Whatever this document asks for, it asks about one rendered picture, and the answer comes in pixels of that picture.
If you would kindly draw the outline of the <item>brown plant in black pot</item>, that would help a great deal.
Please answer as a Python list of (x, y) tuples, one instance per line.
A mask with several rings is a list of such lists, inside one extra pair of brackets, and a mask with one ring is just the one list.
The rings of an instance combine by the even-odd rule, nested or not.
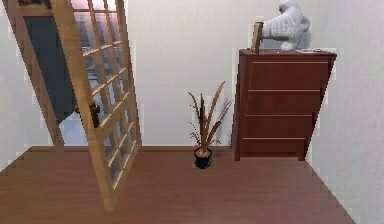
[(222, 92), (224, 82), (220, 83), (212, 100), (209, 113), (206, 113), (205, 100), (203, 95), (200, 95), (200, 101), (197, 101), (196, 97), (189, 92), (192, 98), (191, 107), (195, 110), (198, 118), (198, 126), (191, 123), (193, 131), (190, 133), (190, 137), (196, 141), (196, 149), (193, 151), (195, 166), (199, 169), (207, 169), (211, 165), (212, 151), (209, 149), (212, 143), (216, 140), (214, 135), (221, 126), (224, 117), (228, 113), (233, 101), (230, 100), (222, 109), (219, 114), (218, 120), (211, 124), (213, 113)]

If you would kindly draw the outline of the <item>red-brown chest of drawers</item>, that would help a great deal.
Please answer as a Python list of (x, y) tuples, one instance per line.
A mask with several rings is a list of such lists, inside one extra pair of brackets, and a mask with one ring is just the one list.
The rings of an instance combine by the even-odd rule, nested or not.
[(305, 159), (336, 58), (323, 50), (239, 51), (231, 142), (236, 161)]

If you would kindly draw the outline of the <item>wooden glass-paned room door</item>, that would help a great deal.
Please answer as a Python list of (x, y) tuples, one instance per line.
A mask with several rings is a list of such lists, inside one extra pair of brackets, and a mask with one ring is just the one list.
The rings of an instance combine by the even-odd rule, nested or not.
[[(104, 208), (112, 211), (142, 146), (127, 0), (50, 2)], [(101, 108), (98, 128), (92, 123), (92, 102)]]

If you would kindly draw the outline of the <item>white sculpture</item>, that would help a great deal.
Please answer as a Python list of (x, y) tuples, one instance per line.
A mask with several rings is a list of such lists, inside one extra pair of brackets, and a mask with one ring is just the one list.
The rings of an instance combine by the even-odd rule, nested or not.
[(310, 21), (296, 0), (280, 0), (279, 12), (279, 16), (263, 22), (262, 39), (281, 41), (282, 51), (296, 50)]

